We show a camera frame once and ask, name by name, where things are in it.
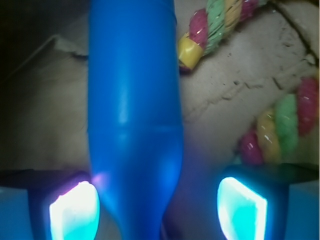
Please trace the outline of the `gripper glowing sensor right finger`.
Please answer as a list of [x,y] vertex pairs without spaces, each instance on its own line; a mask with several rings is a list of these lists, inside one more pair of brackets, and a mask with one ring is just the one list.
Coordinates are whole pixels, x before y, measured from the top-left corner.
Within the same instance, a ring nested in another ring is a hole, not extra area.
[[311,163],[226,167],[216,200],[225,239],[318,240],[319,179]]

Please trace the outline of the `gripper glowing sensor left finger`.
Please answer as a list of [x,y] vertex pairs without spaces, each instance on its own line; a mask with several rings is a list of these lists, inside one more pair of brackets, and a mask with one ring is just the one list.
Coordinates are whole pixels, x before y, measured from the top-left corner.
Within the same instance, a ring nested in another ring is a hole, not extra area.
[[93,240],[100,200],[91,176],[74,170],[2,170],[2,240]]

